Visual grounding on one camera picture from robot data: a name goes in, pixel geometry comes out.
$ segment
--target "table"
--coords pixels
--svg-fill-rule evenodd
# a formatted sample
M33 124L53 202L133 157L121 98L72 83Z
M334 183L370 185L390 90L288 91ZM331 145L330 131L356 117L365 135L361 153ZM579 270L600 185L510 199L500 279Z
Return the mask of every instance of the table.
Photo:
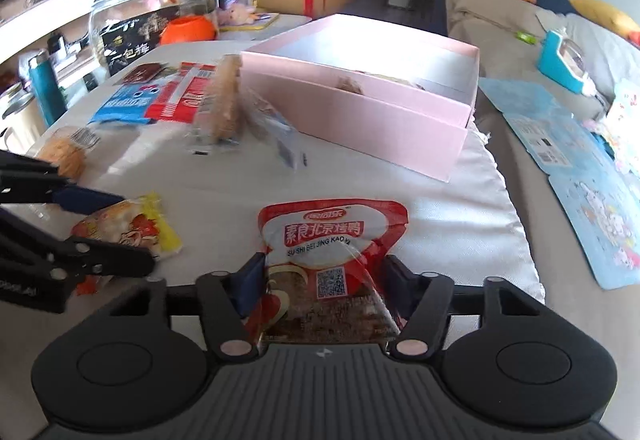
M136 64L213 63L250 45L217 41L162 46ZM116 91L113 83L125 71L82 98L35 147L58 127L84 125ZM84 185L127 197L150 190L161 195L166 217L184 241L180 254L158 265L157 274L169 284L190 283L212 270L236 271L260 247L257 214L266 205L362 197L396 200L407 207L410 223L393 253L415 272L437 271L457 283L476 285L486 276L503 276L544 299L504 179L473 124L449 183L306 135L302 143L308 167L297 172L248 134L236 150L195 156L187 150L187 132L186 125L174 122L122 130L82 179ZM57 210L43 210L39 217L27 206L11 209L59 238L66 238L80 219ZM33 360L51 340L121 290L122 283L109 285L97 296L73 298L59 316L0 303L0 437L26 440L46 424L30 386ZM471 331L476 321L453 319L449 340Z

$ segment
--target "open pink box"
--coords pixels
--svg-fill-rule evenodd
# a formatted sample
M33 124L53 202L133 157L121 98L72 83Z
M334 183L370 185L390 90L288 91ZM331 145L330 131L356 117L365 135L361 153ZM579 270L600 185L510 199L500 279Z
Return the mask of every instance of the open pink box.
M448 181L478 70L474 46L338 14L242 52L241 82L302 133ZM338 89L344 83L362 94Z

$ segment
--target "brown snack package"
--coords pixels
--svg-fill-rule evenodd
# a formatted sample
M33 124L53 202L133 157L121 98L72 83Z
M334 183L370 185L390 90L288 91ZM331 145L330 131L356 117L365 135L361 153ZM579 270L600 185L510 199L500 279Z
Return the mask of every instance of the brown snack package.
M239 55L225 55L204 89L191 127L193 152L208 154L216 144L236 144L239 116Z
M239 55L225 55L205 89L214 98L212 135L215 140L232 138L238 126L238 74L242 61Z

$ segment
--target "green object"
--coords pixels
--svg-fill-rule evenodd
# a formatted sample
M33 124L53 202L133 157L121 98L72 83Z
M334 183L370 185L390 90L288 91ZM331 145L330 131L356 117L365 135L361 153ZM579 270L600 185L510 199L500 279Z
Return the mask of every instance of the green object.
M523 32L522 30L516 32L516 38L530 45L535 45L538 42L536 36L530 34L529 32Z

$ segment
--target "blue snack package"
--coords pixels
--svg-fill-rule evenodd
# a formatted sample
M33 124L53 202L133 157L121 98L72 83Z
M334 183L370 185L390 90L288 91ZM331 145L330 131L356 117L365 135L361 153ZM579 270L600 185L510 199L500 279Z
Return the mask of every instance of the blue snack package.
M132 124L148 124L152 119L145 117L146 109L163 86L164 83L158 81L149 84L126 84L95 112L89 123L117 120Z

